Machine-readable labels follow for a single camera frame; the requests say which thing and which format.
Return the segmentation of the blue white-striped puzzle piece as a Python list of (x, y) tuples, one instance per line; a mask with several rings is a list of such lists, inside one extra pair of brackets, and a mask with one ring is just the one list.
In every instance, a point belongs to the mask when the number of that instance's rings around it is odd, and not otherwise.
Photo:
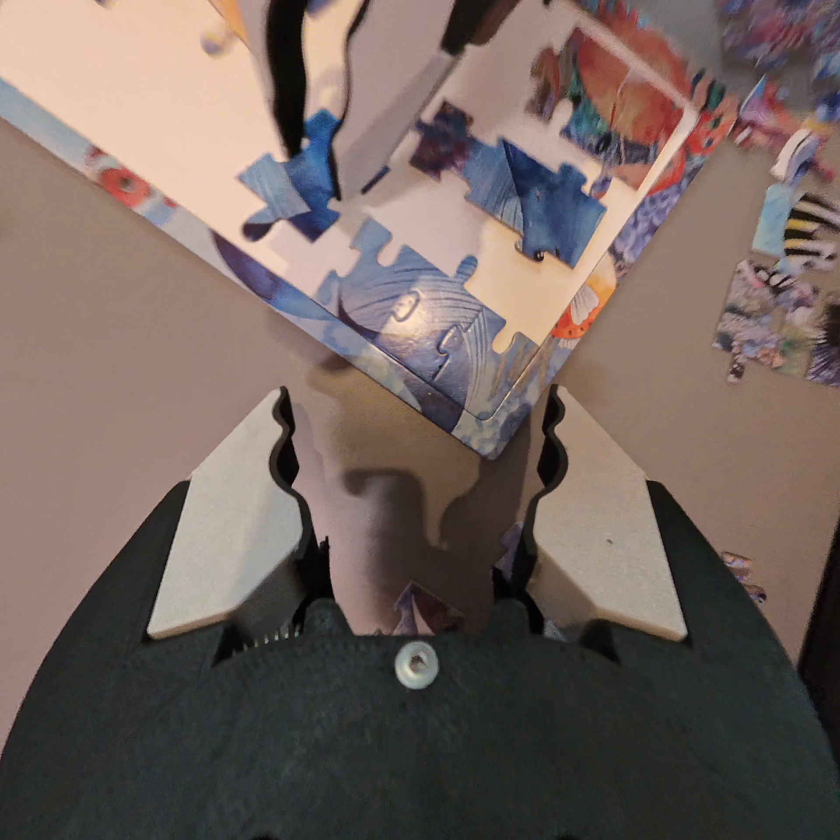
[(264, 203), (242, 225), (248, 241), (261, 240), (282, 221), (312, 243), (339, 218), (329, 207), (334, 196), (329, 151), (337, 127), (336, 117), (321, 109), (304, 122), (307, 142), (296, 155), (278, 162), (272, 154), (263, 154), (237, 175)]

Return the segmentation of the green grey urchin-spine puzzle piece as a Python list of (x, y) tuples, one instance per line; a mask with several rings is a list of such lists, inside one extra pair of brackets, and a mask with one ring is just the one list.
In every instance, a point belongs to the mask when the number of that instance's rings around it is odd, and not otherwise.
[(815, 328), (811, 361), (805, 374), (809, 382), (839, 387), (839, 303), (828, 302)]

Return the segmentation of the purple orange fish puzzle piece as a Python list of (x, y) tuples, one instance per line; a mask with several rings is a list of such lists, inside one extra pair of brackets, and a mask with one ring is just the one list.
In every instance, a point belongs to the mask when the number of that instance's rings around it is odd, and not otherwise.
[(742, 554), (729, 551), (721, 551), (719, 552), (719, 556), (744, 591), (747, 592), (749, 598), (758, 605), (766, 603), (766, 591), (752, 579), (753, 562), (751, 559)]

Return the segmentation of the yellow black striped fish piece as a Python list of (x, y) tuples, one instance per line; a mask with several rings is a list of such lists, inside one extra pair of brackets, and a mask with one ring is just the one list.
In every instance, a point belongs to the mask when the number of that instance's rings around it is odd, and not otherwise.
[(777, 259), (785, 275), (828, 271), (838, 260), (838, 202), (800, 187), (774, 184), (764, 194), (753, 253)]

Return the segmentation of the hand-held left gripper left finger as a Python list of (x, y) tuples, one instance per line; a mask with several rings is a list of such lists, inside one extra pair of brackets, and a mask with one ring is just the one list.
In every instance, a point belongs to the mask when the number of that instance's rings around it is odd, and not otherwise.
[(276, 388), (193, 471), (146, 628), (153, 640), (220, 623), (243, 640), (278, 640), (333, 596), (329, 541), (293, 486), (295, 430), (288, 390)]

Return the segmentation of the joined blue whale puzzle pieces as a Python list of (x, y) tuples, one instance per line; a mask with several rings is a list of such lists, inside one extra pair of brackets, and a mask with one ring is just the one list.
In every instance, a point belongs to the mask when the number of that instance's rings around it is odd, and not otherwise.
[(491, 418), (539, 346), (515, 332), (504, 350), (494, 349), (507, 323), (466, 289), (475, 256), (449, 274), (403, 245), (385, 265), (380, 255), (391, 240), (367, 217), (350, 243), (353, 267), (344, 276), (332, 269), (316, 301), (457, 408)]

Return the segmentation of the black white spotted puzzle piece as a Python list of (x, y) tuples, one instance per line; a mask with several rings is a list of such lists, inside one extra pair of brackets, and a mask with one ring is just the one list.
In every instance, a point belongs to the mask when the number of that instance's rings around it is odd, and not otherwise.
[(819, 287), (760, 264), (733, 271), (713, 347), (728, 354), (727, 383), (742, 381), (749, 362), (804, 380), (816, 346)]

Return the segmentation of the joined orange crab puzzle pieces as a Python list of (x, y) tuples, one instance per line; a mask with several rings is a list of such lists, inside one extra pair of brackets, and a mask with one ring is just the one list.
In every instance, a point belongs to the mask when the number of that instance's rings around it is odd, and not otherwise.
[(642, 187), (684, 108), (608, 45), (574, 27), (530, 66), (525, 111), (600, 164), (602, 175)]

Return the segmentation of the ocean jigsaw puzzle frame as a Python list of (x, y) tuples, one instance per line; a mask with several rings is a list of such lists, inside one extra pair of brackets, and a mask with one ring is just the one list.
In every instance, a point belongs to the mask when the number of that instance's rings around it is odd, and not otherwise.
[[(364, 2), (307, 2), (304, 122), (321, 109), (339, 121), (346, 99), (345, 45)], [(237, 175), (266, 153), (288, 161), (271, 110), (266, 57), (269, 2), (242, 2), (250, 49), (206, 55), (201, 34), (217, 16), (207, 2), (2, 2), (2, 117), (136, 214), (250, 289), (275, 311), (477, 453), (495, 458), (637, 262), (702, 166), (728, 136), (738, 100), (627, 2), (510, 2), (482, 46), (468, 45), (417, 114), (383, 170), (315, 242), (288, 222), (248, 241), (242, 225), (264, 203)], [(530, 66), (562, 47), (574, 27), (593, 35), (684, 108), (641, 188), (602, 175), (600, 164), (525, 111)], [(522, 234), (410, 165), (419, 136), (447, 100), (473, 117), (481, 141), (515, 144), (556, 172), (574, 166), (606, 212), (575, 268), (518, 251)], [(480, 421), (434, 391), (320, 305), (331, 270), (357, 260), (350, 243), (367, 217), (446, 273), (466, 256), (478, 268), (465, 288), (502, 316), (504, 350), (520, 332), (538, 346), (500, 408)]]

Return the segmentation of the blue striped coral puzzle piece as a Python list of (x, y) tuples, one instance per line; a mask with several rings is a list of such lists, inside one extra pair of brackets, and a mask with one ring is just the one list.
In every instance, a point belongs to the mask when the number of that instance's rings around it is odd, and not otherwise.
[(503, 142), (479, 140), (473, 122), (462, 108), (443, 100), (429, 122), (416, 122), (419, 141), (409, 163), (436, 181), (444, 172), (455, 173), (469, 187), (466, 201), (522, 234), (522, 202)]

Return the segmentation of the red coral white wave piece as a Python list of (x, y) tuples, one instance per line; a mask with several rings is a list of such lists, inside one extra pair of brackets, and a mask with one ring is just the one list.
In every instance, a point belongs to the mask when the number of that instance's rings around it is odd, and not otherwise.
[(823, 183), (837, 178), (824, 155), (832, 133), (831, 124), (815, 114), (801, 117), (789, 111), (781, 85), (764, 74), (742, 102), (729, 137), (744, 151), (771, 154), (773, 179), (797, 186), (807, 175)]

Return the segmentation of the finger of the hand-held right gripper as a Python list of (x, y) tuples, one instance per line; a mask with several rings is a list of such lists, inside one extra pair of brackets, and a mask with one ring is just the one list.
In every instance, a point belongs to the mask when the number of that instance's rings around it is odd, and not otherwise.
[(271, 83), (271, 110), (288, 158), (301, 151), (308, 89), (303, 53), (306, 1), (269, 1), (266, 57)]
[(455, 59), (443, 48), (452, 1), (371, 1), (345, 45), (346, 99), (332, 136), (336, 196), (360, 194), (387, 165)]

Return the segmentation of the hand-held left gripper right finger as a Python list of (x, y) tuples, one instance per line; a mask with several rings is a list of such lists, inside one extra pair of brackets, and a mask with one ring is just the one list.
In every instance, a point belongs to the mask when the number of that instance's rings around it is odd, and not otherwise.
[(560, 641), (608, 622), (669, 642), (688, 636), (648, 479), (562, 386), (549, 389), (537, 472), (499, 596), (531, 632)]

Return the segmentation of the purple white-patch puzzle piece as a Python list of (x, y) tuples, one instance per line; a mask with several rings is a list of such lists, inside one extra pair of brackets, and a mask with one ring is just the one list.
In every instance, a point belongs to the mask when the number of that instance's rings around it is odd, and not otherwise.
[(435, 636), (458, 632), (463, 628), (463, 613), (442, 601), (435, 593), (410, 581), (393, 604), (397, 622), (391, 631), (396, 636)]

